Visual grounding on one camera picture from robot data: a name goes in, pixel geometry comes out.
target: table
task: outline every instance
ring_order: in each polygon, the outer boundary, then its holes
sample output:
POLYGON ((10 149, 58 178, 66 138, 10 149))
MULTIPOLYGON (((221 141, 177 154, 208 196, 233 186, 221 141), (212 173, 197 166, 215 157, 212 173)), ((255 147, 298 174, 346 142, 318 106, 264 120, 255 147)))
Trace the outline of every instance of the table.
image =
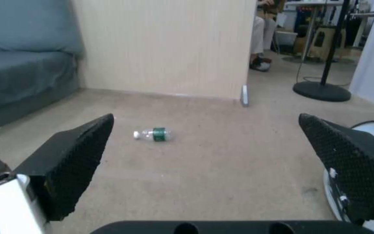
POLYGON ((305 46, 303 49, 303 54, 301 55, 301 59, 304 62, 305 58, 308 53, 308 49, 310 48, 310 42, 311 42, 311 37, 313 36, 313 28, 314 28, 314 22, 315 22, 315 17, 318 15, 318 10, 321 6, 340 6, 343 5, 343 0, 338 0, 338 1, 332 1, 328 0, 327 4, 325 0, 305 0, 305 1, 300 1, 300 2, 287 2, 285 3, 286 6, 300 6, 300 7, 313 7, 313 13, 312 15, 314 17, 311 17, 310 24, 308 25, 308 31, 307 31, 307 41, 305 42, 305 46))
POLYGON ((354 47, 359 47, 360 40, 362 39, 363 32, 365 31, 366 25, 368 24, 368 18, 374 17, 374 12, 369 13, 355 13, 351 14, 352 16, 362 18, 362 22, 360 23, 359 30, 357 31, 355 42, 353 43, 354 47))

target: plastic water bottle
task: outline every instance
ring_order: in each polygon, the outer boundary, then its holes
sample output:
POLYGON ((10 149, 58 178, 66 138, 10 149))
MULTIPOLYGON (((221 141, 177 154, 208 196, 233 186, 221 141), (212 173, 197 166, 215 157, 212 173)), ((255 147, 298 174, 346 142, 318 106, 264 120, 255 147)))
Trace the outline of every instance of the plastic water bottle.
POLYGON ((135 139, 146 139, 155 142, 164 142, 171 139, 171 131, 164 127, 156 127, 153 129, 146 129, 142 132, 134 132, 135 139))

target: couch cushion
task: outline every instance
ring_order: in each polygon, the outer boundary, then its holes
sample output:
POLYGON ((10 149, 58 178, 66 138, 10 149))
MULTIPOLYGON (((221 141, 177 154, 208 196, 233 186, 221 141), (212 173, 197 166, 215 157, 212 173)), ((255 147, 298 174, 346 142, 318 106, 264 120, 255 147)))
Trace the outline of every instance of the couch cushion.
POLYGON ((0 50, 63 51, 82 45, 68 0, 0 0, 0 50))
POLYGON ((0 107, 36 96, 74 75, 74 58, 62 52, 0 51, 0 107))

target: green bottle label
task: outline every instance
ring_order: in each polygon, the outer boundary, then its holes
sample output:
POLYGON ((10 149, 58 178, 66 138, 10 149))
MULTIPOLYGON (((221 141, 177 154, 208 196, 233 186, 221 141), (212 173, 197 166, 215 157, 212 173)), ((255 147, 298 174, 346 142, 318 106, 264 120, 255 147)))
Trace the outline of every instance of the green bottle label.
POLYGON ((165 128, 164 127, 154 128, 153 139, 155 142, 164 142, 165 141, 165 128))

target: hand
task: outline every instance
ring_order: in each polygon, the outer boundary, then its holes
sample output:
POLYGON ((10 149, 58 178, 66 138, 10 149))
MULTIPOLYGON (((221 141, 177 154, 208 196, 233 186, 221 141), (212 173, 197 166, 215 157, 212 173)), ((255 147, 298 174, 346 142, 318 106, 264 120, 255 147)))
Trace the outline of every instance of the hand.
POLYGON ((268 6, 271 6, 271 5, 274 5, 274 1, 273 0, 261 0, 260 5, 268 5, 268 6))

